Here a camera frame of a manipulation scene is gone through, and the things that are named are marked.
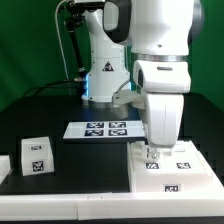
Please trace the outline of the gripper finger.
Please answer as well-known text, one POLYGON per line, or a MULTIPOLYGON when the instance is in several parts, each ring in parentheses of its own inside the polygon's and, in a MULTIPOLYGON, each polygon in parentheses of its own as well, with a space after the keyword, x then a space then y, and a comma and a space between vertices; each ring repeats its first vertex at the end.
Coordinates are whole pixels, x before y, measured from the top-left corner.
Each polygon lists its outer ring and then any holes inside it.
POLYGON ((158 160, 160 158, 160 149, 157 147, 149 146, 147 148, 147 158, 149 160, 158 160))

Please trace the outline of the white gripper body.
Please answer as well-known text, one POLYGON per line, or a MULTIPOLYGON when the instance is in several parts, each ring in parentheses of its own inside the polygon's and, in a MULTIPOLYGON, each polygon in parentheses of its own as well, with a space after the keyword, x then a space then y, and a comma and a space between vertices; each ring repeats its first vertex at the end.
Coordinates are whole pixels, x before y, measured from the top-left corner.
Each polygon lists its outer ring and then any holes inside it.
POLYGON ((149 145, 173 148, 180 130, 183 94, 190 91, 188 63, 136 60, 133 79, 143 96, 142 121, 149 145))

